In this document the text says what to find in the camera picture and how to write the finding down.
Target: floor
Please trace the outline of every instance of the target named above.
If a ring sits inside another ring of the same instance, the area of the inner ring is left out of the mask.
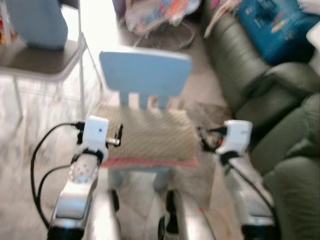
[[[82,3],[82,27],[94,60],[100,69],[100,51],[119,45],[132,45],[137,39],[125,26],[119,26],[112,1],[91,0]],[[77,38],[77,12],[64,9],[69,38]],[[185,109],[195,124],[217,127],[230,117],[215,73],[210,68],[202,38],[197,34],[191,48],[182,51],[193,59],[193,71],[180,97],[172,99],[171,108]],[[117,104],[118,94],[99,87],[99,79],[90,58],[84,56],[86,108],[95,114],[101,103]],[[34,207],[30,189],[29,167],[32,151],[39,139],[53,125],[80,118],[78,70],[62,85],[49,85],[20,79],[24,118],[18,122],[11,77],[0,75],[0,239],[45,239],[46,229]],[[76,148],[77,133],[66,127],[57,130],[43,144],[35,167],[36,181],[53,166],[70,162]],[[191,194],[206,210],[218,240],[241,239],[233,203],[226,190],[221,168],[213,156],[198,152],[199,168],[176,168],[170,188]],[[66,171],[54,173],[43,188],[43,208],[51,215],[55,201],[66,181]],[[100,171],[98,190],[108,187],[107,171]],[[117,214],[125,240],[156,240],[157,225],[164,210],[165,192],[152,188],[153,174],[133,173],[118,189],[120,210]]]

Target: chair seat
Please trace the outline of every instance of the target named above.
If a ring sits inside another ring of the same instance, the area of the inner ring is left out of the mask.
[[[185,111],[103,105],[96,115],[109,120],[111,138],[123,124],[121,147],[109,148],[105,167],[197,167],[195,127]]]
[[[0,72],[28,75],[57,75],[73,68],[79,53],[78,42],[68,40],[59,51],[28,47],[22,40],[0,47]]]

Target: blue box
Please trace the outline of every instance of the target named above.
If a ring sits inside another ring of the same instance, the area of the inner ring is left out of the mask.
[[[308,62],[313,56],[306,34],[320,17],[304,13],[297,0],[243,0],[237,15],[269,64]]]

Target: chair backrest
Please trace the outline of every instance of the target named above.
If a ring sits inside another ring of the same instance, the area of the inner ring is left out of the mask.
[[[120,92],[120,103],[129,104],[129,93],[139,94],[140,108],[149,96],[158,97],[165,109],[169,97],[179,96],[192,70],[189,56],[148,48],[122,47],[100,53],[106,84]]]
[[[64,48],[68,27],[58,0],[7,0],[10,21],[22,40],[46,50]]]

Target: black cable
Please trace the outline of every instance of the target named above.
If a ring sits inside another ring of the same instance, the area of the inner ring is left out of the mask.
[[[271,203],[267,200],[267,198],[262,194],[262,192],[257,188],[257,186],[249,179],[246,175],[244,175],[237,167],[235,167],[232,163],[227,163],[232,169],[234,169],[239,176],[246,181],[247,184],[259,195],[259,197],[263,200],[265,205],[270,209],[272,215],[274,218],[276,218],[276,211],[274,207],[271,205]]]
[[[56,126],[54,126],[53,128],[51,128],[46,135],[44,135],[44,137],[41,139],[41,141],[38,143],[38,145],[36,146],[35,150],[33,151],[32,154],[32,158],[31,158],[31,163],[30,163],[30,181],[31,181],[31,191],[32,191],[32,197],[33,197],[33,201],[34,204],[36,206],[36,209],[45,225],[45,227],[47,229],[49,229],[49,221],[46,219],[40,204],[38,203],[38,197],[36,195],[36,186],[35,186],[35,160],[36,160],[36,156],[37,156],[37,152],[39,150],[39,148],[41,147],[42,143],[45,141],[45,139],[49,136],[50,133],[52,133],[52,131],[54,131],[55,129],[61,127],[61,126],[75,126],[76,128],[79,126],[79,123],[73,123],[73,122],[65,122],[65,123],[61,123],[58,124]]]
[[[39,184],[39,188],[38,188],[38,194],[36,196],[36,199],[37,199],[37,204],[39,205],[40,209],[41,209],[41,192],[42,192],[42,187],[45,183],[45,180],[46,178],[52,174],[54,171],[57,171],[57,170],[60,170],[60,169],[65,169],[65,168],[69,168],[70,165],[62,165],[62,166],[58,166],[58,167],[55,167],[53,169],[51,169],[50,171],[48,171],[44,176],[43,178],[41,179],[41,182]]]

